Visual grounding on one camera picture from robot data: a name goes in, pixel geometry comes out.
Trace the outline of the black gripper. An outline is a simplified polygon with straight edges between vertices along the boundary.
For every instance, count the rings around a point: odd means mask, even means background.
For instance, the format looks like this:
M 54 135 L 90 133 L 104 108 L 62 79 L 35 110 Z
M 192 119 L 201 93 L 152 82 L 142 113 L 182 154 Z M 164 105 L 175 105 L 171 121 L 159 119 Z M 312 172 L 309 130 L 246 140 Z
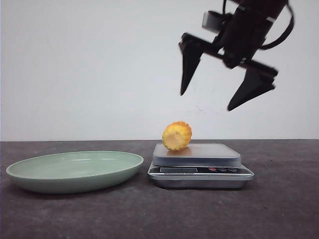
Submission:
M 278 72 L 262 63 L 253 61 L 257 50 L 267 50 L 282 43 L 290 34 L 287 27 L 275 41 L 265 44 L 266 35 L 278 18 L 287 0 L 239 0 L 238 6 L 223 29 L 212 42 L 183 33 L 179 44 L 182 53 L 182 96 L 197 69 L 203 53 L 221 59 L 226 67 L 237 66 L 248 69 L 240 87 L 230 100 L 227 110 L 231 111 L 245 102 L 268 91 L 274 90 L 274 77 Z

